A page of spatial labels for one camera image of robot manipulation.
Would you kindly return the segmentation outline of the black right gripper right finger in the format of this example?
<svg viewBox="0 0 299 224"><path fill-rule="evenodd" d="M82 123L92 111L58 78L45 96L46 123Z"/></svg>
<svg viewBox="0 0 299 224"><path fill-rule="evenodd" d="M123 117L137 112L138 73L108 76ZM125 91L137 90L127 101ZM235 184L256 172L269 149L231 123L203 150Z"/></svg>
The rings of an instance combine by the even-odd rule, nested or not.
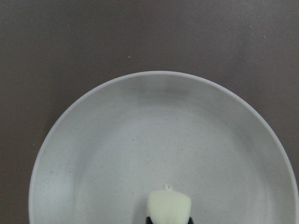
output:
<svg viewBox="0 0 299 224"><path fill-rule="evenodd" d="M193 224L193 219L191 217L189 218L188 224Z"/></svg>

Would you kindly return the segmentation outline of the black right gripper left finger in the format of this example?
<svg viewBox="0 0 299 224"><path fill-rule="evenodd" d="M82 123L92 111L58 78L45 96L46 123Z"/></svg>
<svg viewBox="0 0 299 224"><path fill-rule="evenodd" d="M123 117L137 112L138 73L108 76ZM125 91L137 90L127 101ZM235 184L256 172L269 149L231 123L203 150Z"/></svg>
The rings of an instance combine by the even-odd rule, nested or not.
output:
<svg viewBox="0 0 299 224"><path fill-rule="evenodd" d="M152 224L150 217L146 217L146 224Z"/></svg>

